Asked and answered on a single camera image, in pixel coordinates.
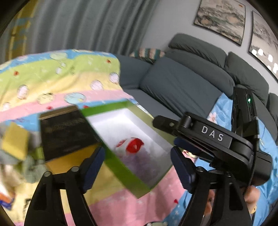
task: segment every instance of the yellow sponge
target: yellow sponge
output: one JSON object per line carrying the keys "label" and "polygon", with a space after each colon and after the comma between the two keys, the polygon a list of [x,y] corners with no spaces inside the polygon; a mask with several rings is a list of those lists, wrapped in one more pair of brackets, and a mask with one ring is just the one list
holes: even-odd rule
{"label": "yellow sponge", "polygon": [[29,135],[27,130],[12,122],[3,136],[2,149],[18,160],[25,160],[28,152]]}

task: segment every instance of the red and white object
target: red and white object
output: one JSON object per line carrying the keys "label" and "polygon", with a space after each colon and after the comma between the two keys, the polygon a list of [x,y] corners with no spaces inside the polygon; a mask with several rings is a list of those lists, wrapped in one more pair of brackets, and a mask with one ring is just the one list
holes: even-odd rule
{"label": "red and white object", "polygon": [[115,148],[117,156],[126,156],[129,154],[136,154],[141,147],[144,145],[144,142],[139,138],[128,138],[120,141]]}

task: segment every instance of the box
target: box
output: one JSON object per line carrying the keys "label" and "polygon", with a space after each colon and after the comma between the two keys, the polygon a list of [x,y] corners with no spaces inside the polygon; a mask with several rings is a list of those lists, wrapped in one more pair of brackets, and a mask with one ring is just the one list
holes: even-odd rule
{"label": "box", "polygon": [[65,173],[89,158],[101,140],[77,106],[40,115],[45,164],[53,174]]}
{"label": "box", "polygon": [[[155,129],[153,118],[130,101],[87,108],[82,113],[106,147],[105,164],[137,198],[150,192],[171,168],[170,150],[174,137]],[[135,176],[114,153],[119,141],[129,137],[140,138],[156,160],[158,175],[148,183]]]}

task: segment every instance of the sofa cushion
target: sofa cushion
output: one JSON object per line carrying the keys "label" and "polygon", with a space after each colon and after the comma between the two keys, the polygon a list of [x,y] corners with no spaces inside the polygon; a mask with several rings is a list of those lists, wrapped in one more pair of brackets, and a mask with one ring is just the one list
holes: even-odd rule
{"label": "sofa cushion", "polygon": [[235,84],[241,84],[251,89],[266,106],[269,85],[257,70],[233,52],[229,52],[227,56],[225,70]]}
{"label": "sofa cushion", "polygon": [[115,55],[120,61],[120,86],[123,89],[137,89],[139,83],[152,66],[151,64],[128,56]]}
{"label": "sofa cushion", "polygon": [[196,54],[221,68],[225,66],[227,55],[224,50],[190,35],[176,34],[170,41],[169,47]]}
{"label": "sofa cushion", "polygon": [[[243,85],[236,85],[236,87],[246,89],[246,87]],[[278,131],[277,131],[277,126],[276,126],[276,123],[275,123],[273,117],[268,112],[266,106],[260,101],[260,99],[256,95],[253,95],[253,97],[254,97],[254,103],[255,103],[256,110],[257,110],[258,118],[263,122],[263,124],[265,125],[267,130],[270,132],[274,141],[276,141]]]}
{"label": "sofa cushion", "polygon": [[154,98],[150,97],[144,91],[140,89],[124,89],[124,91],[129,95],[133,96],[134,99],[143,108],[145,108],[153,117],[161,115],[174,120],[180,119],[180,117],[175,115],[172,111],[170,111],[168,108],[156,101]]}
{"label": "sofa cushion", "polygon": [[278,126],[278,96],[276,94],[270,93],[268,95],[266,108]]}
{"label": "sofa cushion", "polygon": [[193,53],[183,50],[170,50],[165,56],[181,63],[196,74],[202,76],[205,80],[225,93],[226,96],[231,97],[233,95],[235,82],[222,68]]}
{"label": "sofa cushion", "polygon": [[189,111],[206,118],[221,95],[200,75],[167,57],[156,61],[140,89],[179,117]]}

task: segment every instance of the open box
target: open box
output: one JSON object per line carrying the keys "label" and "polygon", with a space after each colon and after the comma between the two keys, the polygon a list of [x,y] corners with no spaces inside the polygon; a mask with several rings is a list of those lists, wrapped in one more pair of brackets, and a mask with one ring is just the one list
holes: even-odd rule
{"label": "open box", "polygon": [[[172,166],[170,150],[174,137],[152,126],[153,118],[130,101],[86,108],[82,113],[106,147],[105,164],[137,198],[150,192]],[[158,173],[143,182],[114,153],[115,146],[129,137],[140,138],[155,160]]]}

